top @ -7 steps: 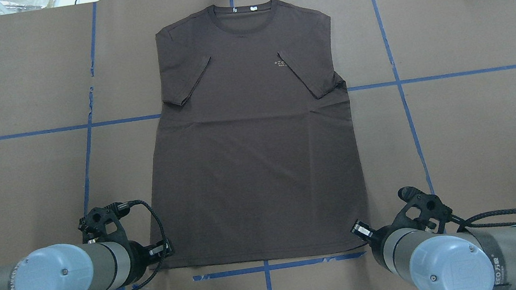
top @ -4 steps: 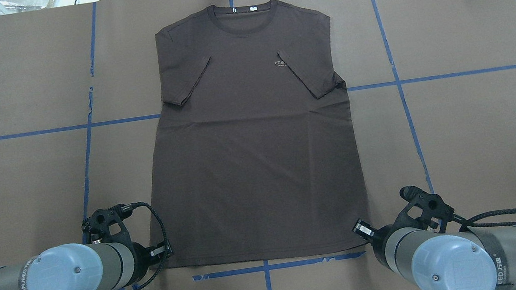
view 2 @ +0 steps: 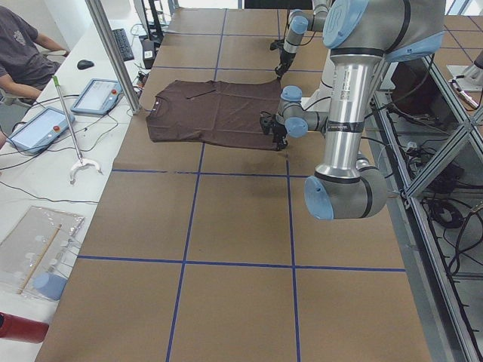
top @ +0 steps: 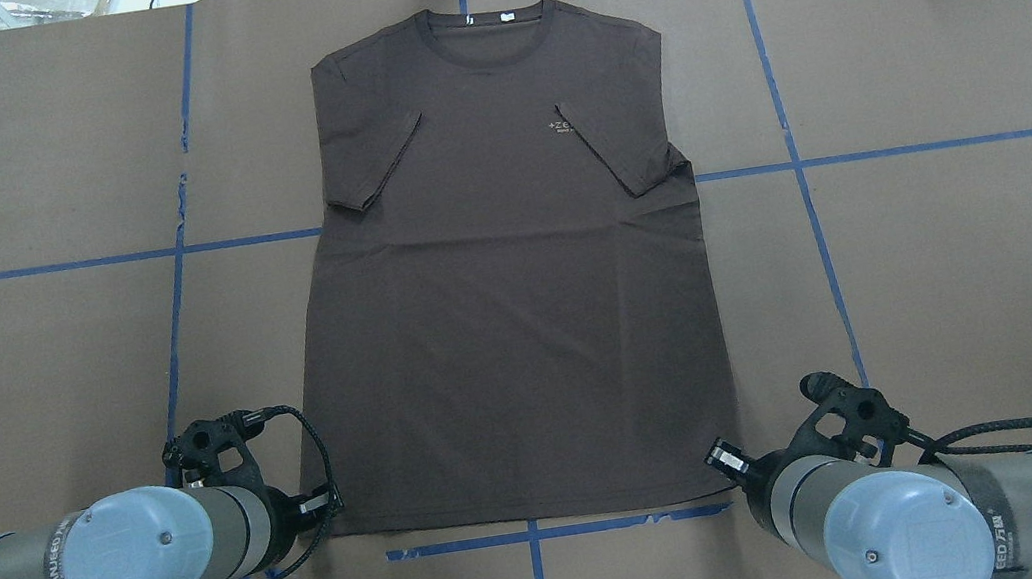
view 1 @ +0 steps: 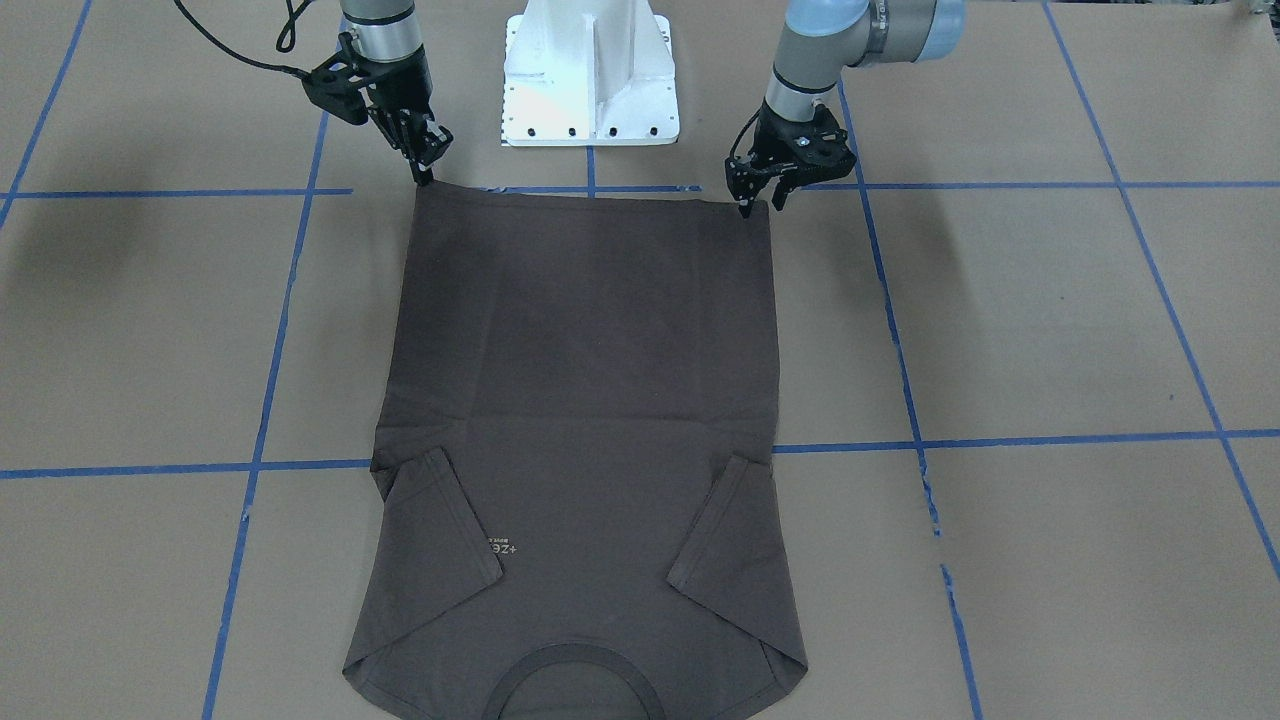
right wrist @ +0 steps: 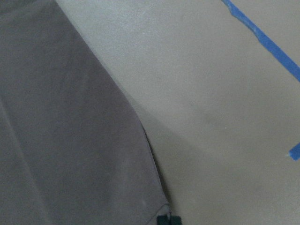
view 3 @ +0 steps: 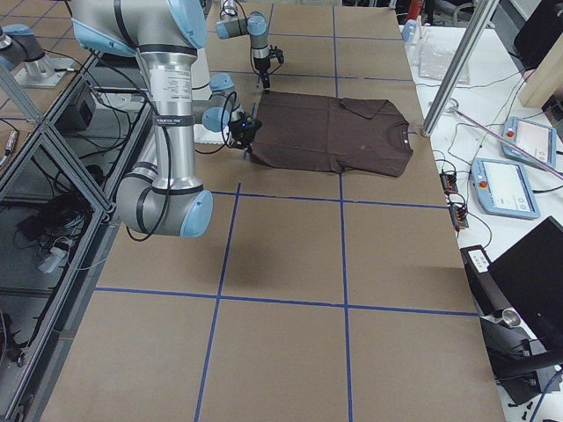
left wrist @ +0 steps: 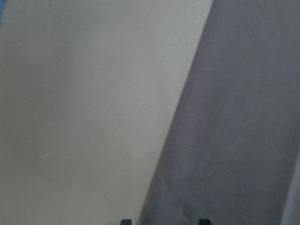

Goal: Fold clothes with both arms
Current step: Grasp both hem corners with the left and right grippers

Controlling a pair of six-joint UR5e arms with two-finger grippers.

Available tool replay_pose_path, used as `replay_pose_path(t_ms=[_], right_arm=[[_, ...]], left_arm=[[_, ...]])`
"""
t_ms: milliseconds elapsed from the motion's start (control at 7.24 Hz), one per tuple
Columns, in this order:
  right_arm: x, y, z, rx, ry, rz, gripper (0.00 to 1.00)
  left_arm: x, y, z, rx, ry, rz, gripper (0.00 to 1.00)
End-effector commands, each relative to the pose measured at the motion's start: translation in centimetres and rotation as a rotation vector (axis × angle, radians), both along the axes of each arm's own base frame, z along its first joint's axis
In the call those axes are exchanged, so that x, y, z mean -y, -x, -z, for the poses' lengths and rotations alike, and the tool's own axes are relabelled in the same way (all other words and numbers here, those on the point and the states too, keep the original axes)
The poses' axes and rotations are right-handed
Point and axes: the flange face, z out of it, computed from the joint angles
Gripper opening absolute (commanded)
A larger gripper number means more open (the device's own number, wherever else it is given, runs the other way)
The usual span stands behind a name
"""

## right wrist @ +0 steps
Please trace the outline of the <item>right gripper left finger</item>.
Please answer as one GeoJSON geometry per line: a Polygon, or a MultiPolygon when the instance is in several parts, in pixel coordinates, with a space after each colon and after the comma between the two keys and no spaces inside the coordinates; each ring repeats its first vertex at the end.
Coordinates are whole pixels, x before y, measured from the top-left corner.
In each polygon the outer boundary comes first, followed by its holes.
{"type": "Polygon", "coordinates": [[[169,225],[169,218],[167,215],[157,216],[157,225],[169,225]]]}

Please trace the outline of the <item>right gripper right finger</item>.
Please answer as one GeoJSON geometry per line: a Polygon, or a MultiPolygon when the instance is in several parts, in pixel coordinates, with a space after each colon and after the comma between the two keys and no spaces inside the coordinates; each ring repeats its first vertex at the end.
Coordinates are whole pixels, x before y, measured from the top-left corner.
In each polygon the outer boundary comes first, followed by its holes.
{"type": "Polygon", "coordinates": [[[170,225],[182,225],[182,220],[180,216],[171,216],[170,225]]]}

